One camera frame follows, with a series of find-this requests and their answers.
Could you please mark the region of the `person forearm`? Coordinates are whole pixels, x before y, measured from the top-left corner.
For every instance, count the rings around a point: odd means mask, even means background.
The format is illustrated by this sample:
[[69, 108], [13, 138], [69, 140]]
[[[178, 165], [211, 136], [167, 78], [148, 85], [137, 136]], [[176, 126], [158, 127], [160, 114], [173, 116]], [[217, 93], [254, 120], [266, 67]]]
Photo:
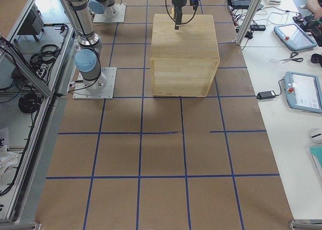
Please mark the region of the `person forearm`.
[[320, 17], [319, 14], [321, 14], [321, 6], [319, 5], [318, 0], [307, 0], [305, 5], [311, 13], [315, 14], [317, 17]]

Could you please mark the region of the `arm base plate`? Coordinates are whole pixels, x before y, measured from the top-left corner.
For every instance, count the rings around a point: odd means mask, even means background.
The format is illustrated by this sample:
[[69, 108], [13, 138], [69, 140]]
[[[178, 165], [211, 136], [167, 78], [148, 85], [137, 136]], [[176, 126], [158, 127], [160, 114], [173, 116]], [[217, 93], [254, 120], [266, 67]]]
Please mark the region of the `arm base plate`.
[[102, 67], [98, 80], [90, 82], [84, 81], [82, 74], [79, 72], [77, 79], [82, 82], [76, 84], [72, 97], [75, 100], [113, 99], [116, 74], [116, 67]]
[[93, 8], [94, 23], [96, 24], [111, 24], [123, 23], [125, 19], [126, 5], [114, 4], [110, 7]]

